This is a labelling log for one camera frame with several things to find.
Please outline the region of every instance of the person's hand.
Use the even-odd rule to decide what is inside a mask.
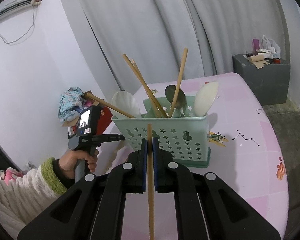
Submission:
[[[77,160],[86,160],[90,171],[95,172],[99,151],[96,150],[94,154],[94,156],[91,156],[85,151],[67,151],[59,160],[60,170],[66,178],[74,179],[74,166],[76,165]]]

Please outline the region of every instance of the small display screen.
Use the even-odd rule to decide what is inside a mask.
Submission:
[[[82,128],[82,127],[85,127],[85,126],[88,125],[89,115],[90,115],[90,110],[88,110],[88,111],[81,114],[79,128]]]

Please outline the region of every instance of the white plastic spoon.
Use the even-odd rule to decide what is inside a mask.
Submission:
[[[194,113],[196,117],[203,117],[206,115],[212,106],[218,94],[219,83],[217,81],[209,82],[203,85],[194,99]]]

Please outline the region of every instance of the concrete floor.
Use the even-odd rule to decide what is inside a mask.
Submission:
[[[263,106],[277,135],[287,171],[289,209],[300,203],[300,111],[289,104]],[[289,210],[286,236],[300,221],[300,207]]]

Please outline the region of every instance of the mint green utensil holder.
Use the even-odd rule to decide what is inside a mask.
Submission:
[[[208,147],[209,126],[207,115],[194,117],[194,96],[187,96],[185,117],[175,110],[172,118],[155,118],[150,100],[143,100],[147,113],[143,118],[118,119],[112,117],[115,125],[135,150],[141,147],[143,138],[147,138],[147,124],[152,124],[152,137],[158,137],[160,149],[172,153],[174,161],[189,167],[206,168],[210,161]],[[166,113],[171,104],[165,97],[157,98]]]

